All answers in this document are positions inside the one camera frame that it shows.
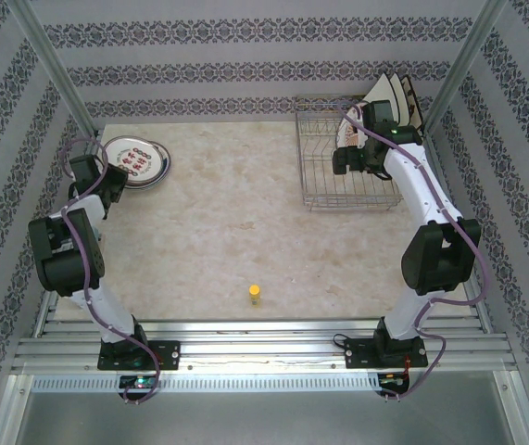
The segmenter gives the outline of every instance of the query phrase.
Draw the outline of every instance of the purple cable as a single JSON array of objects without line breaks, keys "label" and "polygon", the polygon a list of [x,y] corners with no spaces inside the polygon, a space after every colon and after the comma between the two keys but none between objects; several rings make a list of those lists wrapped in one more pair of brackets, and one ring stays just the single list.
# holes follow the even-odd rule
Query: purple cable
[{"label": "purple cable", "polygon": [[453,219],[453,217],[445,209],[445,204],[441,200],[441,197],[437,193],[437,190],[435,188],[435,185],[433,184],[433,181],[431,181],[431,177],[429,176],[429,173],[427,172],[426,169],[424,169],[424,166],[421,164],[421,162],[418,159],[416,159],[414,156],[412,156],[404,148],[399,146],[398,144],[390,141],[389,139],[384,138],[383,136],[377,133],[372,132],[371,130],[366,129],[365,127],[363,127],[362,124],[352,119],[350,116],[348,116],[347,113],[344,112],[343,110],[344,105],[349,105],[351,107],[354,107],[354,109],[357,111],[357,116],[359,118],[362,116],[362,111],[358,105],[353,105],[346,100],[341,100],[340,102],[338,102],[338,105],[336,108],[338,109],[340,114],[342,114],[344,119],[346,119],[351,125],[355,126],[358,130],[361,130],[369,137],[377,139],[378,141],[383,142],[384,144],[389,146],[390,148],[393,148],[394,150],[396,150],[398,153],[400,153],[402,156],[404,156],[406,159],[412,162],[414,167],[417,168],[421,172],[422,177],[424,178],[424,181],[427,183],[427,186],[429,187],[429,190],[431,191],[431,195],[433,195],[433,198],[435,199],[437,206],[439,206],[439,209],[437,211],[440,211],[443,214],[443,216],[445,216],[446,220],[452,225],[454,230],[462,237],[464,242],[468,245],[468,247],[470,248],[470,250],[476,257],[476,259],[478,260],[478,263],[480,264],[480,268],[482,270],[483,277],[484,277],[483,287],[480,291],[480,294],[478,294],[478,297],[476,297],[475,299],[470,299],[468,301],[455,301],[452,299],[440,299],[440,298],[430,299],[429,301],[427,301],[427,303],[421,309],[417,317],[414,319],[414,329],[416,330],[416,332],[418,332],[420,336],[423,336],[426,338],[441,340],[441,350],[439,351],[439,353],[437,354],[437,356],[435,357],[431,365],[427,368],[427,370],[416,380],[416,382],[414,382],[414,385],[412,385],[412,387],[409,388],[409,390],[406,391],[404,394],[397,395],[394,391],[386,391],[386,392],[391,392],[391,393],[396,394],[396,396],[386,395],[387,399],[399,401],[401,399],[408,397],[410,394],[412,394],[426,380],[426,378],[437,366],[437,364],[443,357],[444,352],[446,351],[447,341],[445,340],[444,337],[439,336],[437,334],[427,334],[426,332],[423,332],[420,329],[419,326],[421,324],[422,317],[427,313],[427,311],[429,311],[429,309],[431,309],[431,307],[435,303],[445,303],[445,304],[451,304],[454,306],[472,306],[474,304],[481,302],[483,299],[485,299],[486,291],[490,287],[490,275],[487,272],[488,269],[486,266],[485,257],[480,252],[480,250],[478,250],[478,247],[472,242],[470,237],[463,231],[460,225]]},{"label": "purple cable", "polygon": [[102,182],[102,180],[104,179],[104,177],[106,176],[106,173],[107,173],[108,160],[107,160],[106,149],[104,148],[104,146],[102,146],[95,139],[86,138],[86,137],[85,138],[81,138],[81,139],[73,139],[68,144],[66,144],[64,147],[62,147],[62,149],[60,150],[60,152],[58,154],[58,157],[59,157],[59,159],[61,161],[62,170],[64,171],[64,173],[67,176],[72,177],[72,172],[69,172],[69,169],[67,168],[66,154],[67,154],[67,152],[70,151],[70,149],[72,148],[72,146],[74,144],[79,143],[79,142],[92,142],[96,146],[99,147],[99,149],[100,149],[100,151],[102,153],[102,158],[103,158],[103,162],[104,162],[104,168],[102,169],[101,174],[99,175],[99,178],[97,178],[97,180],[93,183],[93,185],[91,185],[89,188],[87,188],[87,190],[85,190],[83,193],[81,193],[77,197],[75,197],[75,198],[71,199],[69,202],[67,202],[67,204],[60,210],[60,215],[62,216],[62,219],[64,220],[65,224],[69,228],[70,235],[72,236],[73,241],[75,242],[75,244],[79,248],[79,251],[81,252],[82,267],[85,270],[85,280],[84,280],[82,289],[83,289],[83,294],[85,296],[85,302],[87,303],[87,308],[89,308],[89,313],[91,313],[91,316],[94,318],[94,320],[99,325],[101,325],[102,327],[104,327],[108,331],[113,332],[117,336],[120,336],[120,337],[124,338],[125,340],[130,341],[132,344],[138,346],[139,348],[145,350],[149,354],[151,359],[153,360],[153,363],[155,365],[155,384],[153,385],[153,387],[151,387],[149,392],[147,392],[139,400],[130,400],[130,399],[128,399],[128,396],[127,396],[128,395],[128,388],[124,389],[124,394],[123,394],[124,402],[125,403],[133,402],[134,404],[138,405],[140,403],[143,403],[144,401],[148,401],[149,399],[151,399],[155,395],[155,391],[157,390],[157,386],[159,384],[159,376],[161,375],[161,369],[159,368],[159,360],[157,359],[157,355],[155,354],[155,352],[153,352],[147,345],[145,345],[144,343],[141,343],[136,338],[132,338],[131,336],[128,336],[128,335],[124,334],[123,332],[120,332],[119,330],[115,329],[111,325],[107,324],[106,322],[101,320],[99,318],[99,316],[97,315],[97,312],[95,312],[93,303],[91,301],[91,295],[89,295],[89,282],[91,280],[91,267],[89,265],[89,259],[87,258],[87,252],[85,251],[85,248],[84,248],[84,246],[82,244],[81,236],[77,233],[77,230],[75,229],[74,225],[70,221],[69,216],[67,214],[67,211],[69,210],[69,207],[71,207],[73,204],[75,204],[76,202],[80,201],[81,199],[83,199],[84,197],[89,195],[91,193],[91,191],[94,190]]}]

